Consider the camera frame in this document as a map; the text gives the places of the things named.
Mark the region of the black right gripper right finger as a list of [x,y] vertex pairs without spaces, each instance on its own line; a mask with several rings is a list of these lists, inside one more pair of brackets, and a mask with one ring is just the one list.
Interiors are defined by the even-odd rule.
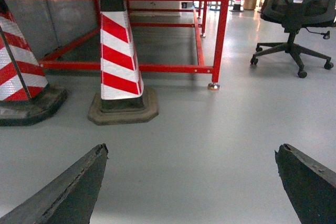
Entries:
[[275,152],[283,188],[301,223],[335,223],[335,172],[289,144]]

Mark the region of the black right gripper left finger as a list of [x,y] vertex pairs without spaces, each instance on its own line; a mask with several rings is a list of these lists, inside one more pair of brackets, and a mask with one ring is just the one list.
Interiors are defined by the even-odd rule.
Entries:
[[1,217],[1,223],[89,223],[108,149],[99,144],[48,185]]

